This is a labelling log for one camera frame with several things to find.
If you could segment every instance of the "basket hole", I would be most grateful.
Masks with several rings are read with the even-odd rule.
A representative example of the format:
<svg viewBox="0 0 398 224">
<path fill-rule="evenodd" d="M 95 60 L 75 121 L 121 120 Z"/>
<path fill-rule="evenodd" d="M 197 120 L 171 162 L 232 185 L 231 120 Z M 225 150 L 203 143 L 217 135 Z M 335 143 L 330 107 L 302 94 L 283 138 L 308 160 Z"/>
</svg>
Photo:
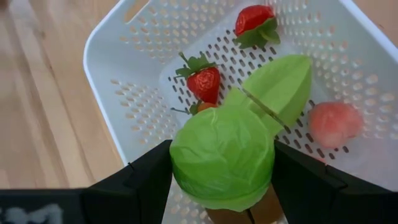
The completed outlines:
<svg viewBox="0 0 398 224">
<path fill-rule="evenodd" d="M 222 16 L 225 14 L 224 9 L 222 7 L 220 7 L 218 9 L 218 11 L 220 12 L 220 15 L 222 15 Z"/>
<path fill-rule="evenodd" d="M 253 54 L 252 52 L 250 52 L 249 55 L 250 55 L 250 57 L 251 57 L 253 60 L 256 59 L 256 56 L 254 56 L 254 54 Z"/>
<path fill-rule="evenodd" d="M 363 77 L 363 73 L 361 71 L 355 72 L 353 74 L 353 80 L 359 80 Z"/>
<path fill-rule="evenodd" d="M 290 144 L 290 141 L 289 141 L 289 139 L 286 136 L 283 136 L 282 138 L 284 139 L 286 144 L 288 144 L 288 145 Z"/>
<path fill-rule="evenodd" d="M 228 61 L 228 59 L 225 57 L 225 55 L 222 55 L 221 58 L 223 58 L 224 62 Z"/>
<path fill-rule="evenodd" d="M 376 95 L 377 94 L 377 89 L 376 88 L 368 88 L 366 91 L 365 91 L 365 94 L 367 94 L 368 96 L 373 96 L 373 95 Z"/>
<path fill-rule="evenodd" d="M 178 30 L 173 30 L 173 34 L 176 36 L 176 37 L 179 37 L 180 36 L 180 32 L 178 31 Z"/>
<path fill-rule="evenodd" d="M 380 97 L 380 99 L 384 102 L 389 102 L 393 101 L 395 99 L 395 96 L 392 93 L 385 93 Z"/>
<path fill-rule="evenodd" d="M 201 19 L 203 22 L 206 22 L 206 20 L 207 20 L 206 15 L 200 14 L 199 17 L 200 17 L 200 19 Z"/>
<path fill-rule="evenodd" d="M 355 100 L 355 101 L 362 100 L 362 95 L 360 95 L 360 94 L 353 95 L 353 100 Z"/>
<path fill-rule="evenodd" d="M 160 10 L 160 15 L 167 17 L 169 14 L 167 13 L 166 9 L 161 9 Z"/>
<path fill-rule="evenodd" d="M 229 44 L 229 40 L 228 40 L 227 37 L 224 37 L 224 42 L 225 42 L 226 44 Z"/>
<path fill-rule="evenodd" d="M 233 68 L 232 66 L 229 69 L 231 70 L 232 74 L 236 73 L 235 68 Z"/>
<path fill-rule="evenodd" d="M 239 68 L 238 69 L 238 72 L 239 72 L 239 74 L 242 76 L 242 77 L 244 77 L 244 72 Z"/>
<path fill-rule="evenodd" d="M 120 85 L 120 84 L 121 84 L 119 81 L 114 80 L 114 79 L 111 80 L 111 83 L 112 83 L 112 84 L 115 84 L 115 85 Z"/>
<path fill-rule="evenodd" d="M 308 13 L 308 15 L 307 15 L 307 23 L 311 22 L 311 19 L 312 19 L 312 14 Z"/>
<path fill-rule="evenodd" d="M 198 4 L 197 3 L 193 3 L 192 4 L 192 9 L 195 10 L 195 11 L 198 11 L 199 10 Z"/>
<path fill-rule="evenodd" d="M 349 74 L 349 70 L 346 68 L 346 69 L 343 69 L 342 71 L 341 71 L 341 75 L 342 76 L 346 76 L 346 75 L 348 75 Z"/>
<path fill-rule="evenodd" d="M 335 33 L 335 31 L 336 31 L 336 27 L 335 26 L 330 26 L 329 27 L 329 34 L 330 35 L 333 35 Z"/>
<path fill-rule="evenodd" d="M 297 124 L 298 124 L 300 127 L 304 127 L 304 125 L 303 125 L 303 123 L 301 122 L 300 119 L 297 119 Z"/>
<path fill-rule="evenodd" d="M 284 129 L 287 132 L 287 134 L 292 134 L 292 131 L 290 130 L 290 128 L 288 126 L 284 126 Z"/>
<path fill-rule="evenodd" d="M 321 12 L 317 12 L 317 16 L 315 17 L 315 22 L 321 21 Z"/>
<path fill-rule="evenodd" d="M 131 129 L 132 129 L 133 131 L 140 131 L 140 130 L 141 130 L 141 127 L 140 127 L 140 126 L 133 126 L 133 127 L 131 127 Z"/>
<path fill-rule="evenodd" d="M 198 29 L 198 25 L 196 24 L 196 23 L 194 23 L 194 22 L 191 22 L 191 27 L 193 28 L 193 29 Z"/>
<path fill-rule="evenodd" d="M 116 91 L 115 94 L 117 94 L 119 96 L 124 96 L 125 95 L 125 93 L 123 91 L 121 91 L 121 90 Z"/>
<path fill-rule="evenodd" d="M 379 78 L 377 75 L 371 75 L 366 78 L 366 82 L 370 85 L 375 84 L 379 81 Z"/>
<path fill-rule="evenodd" d="M 376 105 L 376 100 L 375 99 L 365 100 L 365 104 L 368 106 L 374 106 L 374 105 Z"/>
<path fill-rule="evenodd" d="M 246 53 L 243 50 L 240 50 L 242 57 L 247 57 Z"/>
<path fill-rule="evenodd" d="M 196 14 L 196 13 L 192 13 L 191 14 L 191 17 L 192 17 L 192 19 L 194 20 L 194 21 L 197 21 L 199 18 L 198 18 L 198 15 Z"/>
<path fill-rule="evenodd" d="M 175 28 L 179 28 L 180 24 L 176 20 L 173 20 L 172 21 L 172 26 L 174 26 Z"/>
<path fill-rule="evenodd" d="M 357 59 L 357 60 L 355 60 L 354 62 L 353 62 L 353 67 L 354 68 L 358 68 L 359 66 L 361 66 L 362 65 L 362 60 L 360 60 L 360 59 Z"/>
<path fill-rule="evenodd" d="M 308 139 L 311 143 L 313 143 L 313 138 L 312 138 L 312 136 L 311 136 L 310 133 L 305 134 L 305 136 L 307 137 L 307 139 Z"/>
<path fill-rule="evenodd" d="M 144 17 L 138 17 L 138 21 L 144 25 L 147 23 Z"/>
<path fill-rule="evenodd" d="M 331 72 L 336 73 L 338 71 L 338 66 L 335 65 L 331 68 Z"/>
<path fill-rule="evenodd" d="M 255 67 L 254 67 L 254 65 L 253 65 L 253 63 L 252 63 L 252 62 L 249 62 L 249 66 L 250 66 L 250 68 L 251 68 L 252 70 L 254 70 L 254 69 L 255 69 Z"/>
<path fill-rule="evenodd" d="M 266 59 L 265 59 L 262 55 L 259 55 L 259 58 L 260 58 L 260 60 L 261 60 L 262 62 L 266 62 Z"/>
<path fill-rule="evenodd" d="M 185 37 L 188 37 L 188 32 L 186 30 L 181 31 L 182 35 L 184 35 Z"/>
<path fill-rule="evenodd" d="M 229 78 L 229 80 L 231 81 L 232 84 L 235 83 L 235 79 L 231 75 L 228 78 Z"/>
<path fill-rule="evenodd" d="M 318 155 L 319 155 L 322 159 L 325 158 L 325 155 L 324 155 L 324 153 L 322 152 L 321 149 L 317 149 L 317 153 L 318 153 Z"/>
<path fill-rule="evenodd" d="M 392 105 L 384 105 L 380 107 L 380 111 L 383 113 L 391 113 L 392 112 Z"/>
<path fill-rule="evenodd" d="M 345 153 L 349 153 L 349 150 L 348 150 L 348 148 L 347 148 L 346 146 L 343 146 L 343 151 L 344 151 Z"/>
<path fill-rule="evenodd" d="M 348 42 L 347 41 L 343 41 L 343 43 L 340 46 L 340 50 L 341 51 L 345 51 L 348 48 Z"/>
<path fill-rule="evenodd" d="M 178 12 L 172 11 L 172 17 L 173 17 L 174 19 L 178 19 L 178 18 L 179 18 Z"/>
</svg>

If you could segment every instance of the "green cabbage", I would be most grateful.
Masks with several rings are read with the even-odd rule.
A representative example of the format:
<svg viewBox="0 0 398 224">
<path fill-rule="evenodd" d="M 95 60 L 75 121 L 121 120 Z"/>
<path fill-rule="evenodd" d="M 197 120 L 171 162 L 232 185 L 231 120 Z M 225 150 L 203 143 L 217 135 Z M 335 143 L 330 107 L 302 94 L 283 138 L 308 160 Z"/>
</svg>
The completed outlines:
<svg viewBox="0 0 398 224">
<path fill-rule="evenodd" d="M 211 209 L 241 212 L 266 193 L 274 142 L 258 116 L 241 106 L 210 108 L 181 129 L 171 147 L 181 189 Z"/>
</svg>

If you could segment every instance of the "black object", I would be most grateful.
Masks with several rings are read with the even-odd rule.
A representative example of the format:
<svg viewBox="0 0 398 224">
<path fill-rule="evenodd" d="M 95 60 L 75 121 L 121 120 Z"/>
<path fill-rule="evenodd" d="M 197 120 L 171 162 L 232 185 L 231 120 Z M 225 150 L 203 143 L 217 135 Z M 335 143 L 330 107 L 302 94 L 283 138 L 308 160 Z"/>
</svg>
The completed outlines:
<svg viewBox="0 0 398 224">
<path fill-rule="evenodd" d="M 87 189 L 0 190 L 0 222 L 161 224 L 172 179 L 170 143 Z M 272 183 L 289 224 L 398 223 L 397 193 L 277 141 L 275 151 Z"/>
<path fill-rule="evenodd" d="M 396 192 L 277 141 L 272 184 L 289 224 L 398 223 Z"/>
<path fill-rule="evenodd" d="M 0 190 L 0 223 L 160 224 L 172 181 L 170 143 L 87 189 Z"/>
</svg>

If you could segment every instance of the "pink peach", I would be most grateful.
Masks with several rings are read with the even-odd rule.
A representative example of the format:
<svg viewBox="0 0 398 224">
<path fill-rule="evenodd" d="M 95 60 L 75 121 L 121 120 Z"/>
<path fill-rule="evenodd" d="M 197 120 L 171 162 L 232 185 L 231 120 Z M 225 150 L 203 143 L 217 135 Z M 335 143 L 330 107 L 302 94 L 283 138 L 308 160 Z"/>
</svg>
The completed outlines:
<svg viewBox="0 0 398 224">
<path fill-rule="evenodd" d="M 363 127 L 363 117 L 353 105 L 327 102 L 309 112 L 309 128 L 314 140 L 326 148 L 341 147 L 357 136 Z"/>
</svg>

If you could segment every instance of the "toy food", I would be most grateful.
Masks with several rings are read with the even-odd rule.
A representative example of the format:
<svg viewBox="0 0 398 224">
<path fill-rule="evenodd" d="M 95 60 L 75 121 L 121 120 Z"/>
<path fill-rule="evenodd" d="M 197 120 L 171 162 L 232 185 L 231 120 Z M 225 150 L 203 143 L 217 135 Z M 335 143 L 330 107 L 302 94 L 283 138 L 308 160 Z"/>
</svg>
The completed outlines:
<svg viewBox="0 0 398 224">
<path fill-rule="evenodd" d="M 309 128 L 314 140 L 326 148 L 341 147 L 357 136 L 363 117 L 352 105 L 341 102 L 317 104 L 309 112 Z"/>
<path fill-rule="evenodd" d="M 187 67 L 175 71 L 178 77 L 187 79 L 188 89 L 199 99 L 205 103 L 217 104 L 221 76 L 216 63 L 207 61 L 203 53 L 200 58 L 190 57 L 189 60 L 182 52 L 180 56 L 187 63 Z"/>
<path fill-rule="evenodd" d="M 175 180 L 210 209 L 242 212 L 267 192 L 274 141 L 242 106 L 208 108 L 187 121 L 170 146 Z"/>
<path fill-rule="evenodd" d="M 268 41 L 279 44 L 280 38 L 275 31 L 277 21 L 270 6 L 255 5 L 244 8 L 235 25 L 234 41 L 240 43 L 241 49 L 252 46 L 263 47 Z"/>
</svg>

